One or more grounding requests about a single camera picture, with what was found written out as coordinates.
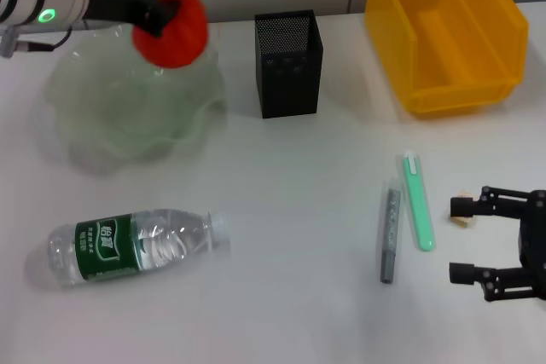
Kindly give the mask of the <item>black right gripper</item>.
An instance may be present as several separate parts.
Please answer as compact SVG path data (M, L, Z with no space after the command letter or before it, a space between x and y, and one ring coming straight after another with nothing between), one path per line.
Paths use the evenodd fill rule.
M531 193L482 187L478 199L453 197L450 217L498 216L520 218L519 253L522 267L490 269L450 263L452 284L479 284L487 302L545 298L545 191Z

